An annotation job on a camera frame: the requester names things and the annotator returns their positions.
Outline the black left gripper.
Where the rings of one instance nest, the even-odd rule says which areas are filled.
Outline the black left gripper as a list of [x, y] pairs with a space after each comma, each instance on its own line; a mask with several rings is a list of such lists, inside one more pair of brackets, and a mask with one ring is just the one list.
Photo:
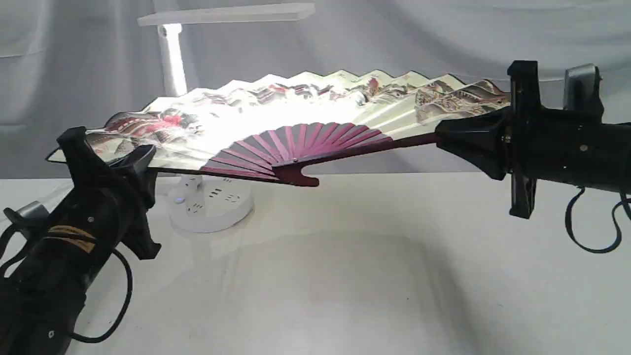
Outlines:
[[43, 225], [30, 252], [30, 288], [37, 292], [85, 293], [119, 244], [139, 260], [153, 260], [147, 213], [155, 204], [157, 171], [149, 168], [153, 144], [136, 146], [118, 159], [101, 159], [85, 127], [57, 139], [73, 187]]

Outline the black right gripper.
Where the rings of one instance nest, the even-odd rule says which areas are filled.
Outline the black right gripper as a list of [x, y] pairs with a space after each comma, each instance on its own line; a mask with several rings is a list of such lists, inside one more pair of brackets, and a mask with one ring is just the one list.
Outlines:
[[436, 146], [491, 179], [503, 180], [508, 143], [510, 214], [520, 218], [530, 218], [539, 180], [618, 192], [625, 198], [630, 192], [630, 124], [598, 123], [588, 115], [543, 106], [536, 61], [514, 61], [507, 72], [511, 108], [440, 121]]

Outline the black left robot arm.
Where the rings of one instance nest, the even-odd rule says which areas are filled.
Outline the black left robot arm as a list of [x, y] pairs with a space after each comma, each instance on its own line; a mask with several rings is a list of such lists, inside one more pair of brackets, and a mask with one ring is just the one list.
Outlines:
[[[73, 183], [53, 211], [38, 201], [4, 209], [10, 225], [1, 251], [17, 232], [22, 249], [1, 265], [0, 327], [3, 355], [63, 355], [72, 341], [103, 342], [122, 322], [133, 292], [129, 261], [117, 250], [129, 248], [140, 260], [153, 260], [161, 245], [151, 238], [147, 213], [155, 204], [156, 153], [142, 144], [128, 155], [104, 162], [90, 147], [86, 128], [66, 130], [57, 139]], [[97, 337], [75, 332], [92, 282], [114, 256], [126, 274], [122, 308]]]

